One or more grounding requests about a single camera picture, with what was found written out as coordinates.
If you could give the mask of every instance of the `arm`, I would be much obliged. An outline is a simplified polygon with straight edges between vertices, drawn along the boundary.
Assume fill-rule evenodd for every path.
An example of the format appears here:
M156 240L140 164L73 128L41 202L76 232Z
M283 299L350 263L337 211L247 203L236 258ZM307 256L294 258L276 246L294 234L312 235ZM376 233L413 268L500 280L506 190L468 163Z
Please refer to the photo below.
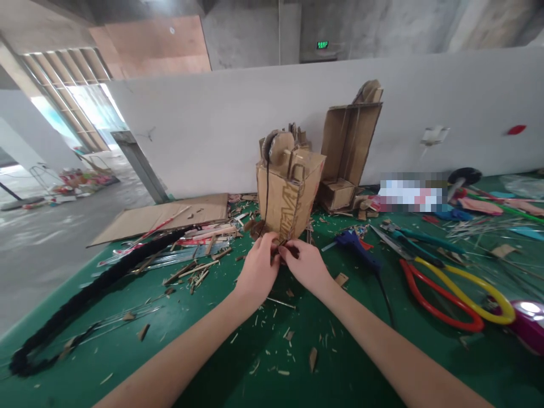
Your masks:
M286 246L298 250L295 258L279 248L295 278L338 317L408 407L491 406L340 288L317 248L300 240Z
M265 301L278 275L275 233L249 251L236 288L210 313L119 384L95 408L171 407L211 355Z

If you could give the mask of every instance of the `concrete floor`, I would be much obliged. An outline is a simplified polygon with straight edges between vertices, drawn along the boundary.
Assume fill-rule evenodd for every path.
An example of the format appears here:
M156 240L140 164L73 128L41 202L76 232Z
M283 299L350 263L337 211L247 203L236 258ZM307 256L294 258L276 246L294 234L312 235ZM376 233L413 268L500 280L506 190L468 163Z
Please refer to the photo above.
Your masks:
M153 204L119 150L100 156L120 183L58 207L0 212L0 337L104 248L85 246L119 212ZM0 181L21 197L44 195L24 169L6 171ZM6 201L12 198L1 190L0 203Z

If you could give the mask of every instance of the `forearm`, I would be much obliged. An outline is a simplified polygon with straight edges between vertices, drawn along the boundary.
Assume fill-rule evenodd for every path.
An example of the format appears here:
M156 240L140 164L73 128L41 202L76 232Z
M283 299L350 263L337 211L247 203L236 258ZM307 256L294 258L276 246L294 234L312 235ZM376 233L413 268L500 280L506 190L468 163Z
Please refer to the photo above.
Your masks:
M489 407L485 399L332 283L318 296L408 407Z
M171 407L196 373L254 308L236 293L141 366L95 405Z

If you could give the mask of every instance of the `green work surface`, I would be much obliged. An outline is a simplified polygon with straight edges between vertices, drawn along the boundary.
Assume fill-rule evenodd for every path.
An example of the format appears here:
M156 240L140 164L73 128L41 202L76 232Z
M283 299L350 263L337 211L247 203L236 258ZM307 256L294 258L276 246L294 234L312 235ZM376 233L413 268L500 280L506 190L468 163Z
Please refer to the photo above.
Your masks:
M504 191L496 177L478 185L487 191ZM381 214L370 222L378 226L385 218L418 232L437 237L445 235L439 227L423 222L421 215ZM342 228L367 223L344 216L326 216L322 211L313 214L313 219L313 237L319 248L330 244ZM110 257L112 250L120 247L119 243L109 245L0 341L2 406L92 406L226 297L234 288L234 280L243 266L243 261L236 262L235 258L246 254L252 244L249 235L244 235L233 242L231 254L211 268L193 295L184 284L173 286L176 292L170 299L163 297L153 303L163 306L160 310L80 345L64 360L37 375L6 378L9 372L5 364L9 362L10 355L79 291L80 284L92 280L92 273L106 269L97 268L97 262ZM500 235L504 234L484 236L479 245L484 248L502 243L520 245L521 253L509 256L511 260L542 264L542 243L523 237L520 237L523 240L514 240L512 233L508 233L509 239ZM494 324L487 322L482 333L468 336L468 333L435 319L415 301L409 291L398 256L380 244L372 231L366 235L365 241L375 246L371 252L383 263L382 279L400 334L495 406L544 406L541 358L532 355L515 336ZM466 250L484 254L481 248L473 248L474 243L475 239L472 239L470 242L463 241L462 245ZM389 323L379 285L359 259L339 245L322 255L333 276L342 272L350 278L345 285L347 292ZM500 277L504 276L503 267L495 260L478 256L471 256L471 260L486 265ZM203 264L206 261L201 259L199 262ZM62 349L63 341L84 332L92 323L161 295L165 289L161 285L163 279L186 263L152 270L137 278L124 278L60 333L38 357L53 356ZM422 266L418 267L427 275L432 275ZM486 275L484 270L474 266L466 269L477 276L491 279L510 299L529 298L507 278ZM451 278L476 302L483 302L485 293L478 287L457 276ZM532 283L542 288L541 280L534 279ZM432 301L434 296L431 291L422 284L418 285L423 296ZM287 295L288 289L294 297ZM267 301L225 341L179 398L176 406L403 406L395 391L342 324L298 284L286 267L281 267L270 296L295 305L296 311ZM151 326L145 340L140 342L137 333L146 323ZM291 344L283 338L288 328L295 332ZM313 374L308 363L312 347L318 350ZM250 374L257 364L258 368ZM288 371L290 375L281 375L278 370ZM110 374L113 374L112 377L101 384Z

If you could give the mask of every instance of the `black braided hair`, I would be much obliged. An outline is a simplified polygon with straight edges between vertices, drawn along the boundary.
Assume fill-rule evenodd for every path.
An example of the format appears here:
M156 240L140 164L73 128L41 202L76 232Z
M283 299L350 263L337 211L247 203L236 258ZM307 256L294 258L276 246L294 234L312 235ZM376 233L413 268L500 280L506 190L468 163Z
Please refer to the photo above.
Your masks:
M58 360L61 353L51 359L44 359L37 364L29 362L28 355L41 345L53 340L60 333L61 329L66 328L68 324L88 306L88 303L91 300L97 300L99 297L103 296L109 287L114 285L122 277L126 276L140 262L173 244L183 237L188 230L193 228L201 229L201 227L194 226L178 229L133 250L129 254L123 256L118 263L102 273L102 275L96 278L89 286L81 289L77 294L72 296L41 329L25 341L23 347L13 354L10 363L11 373L13 375L27 377L52 366ZM92 331L92 328L93 326L90 327L87 332ZM88 334L87 332L77 336L72 342L72 346L77 346L85 335Z

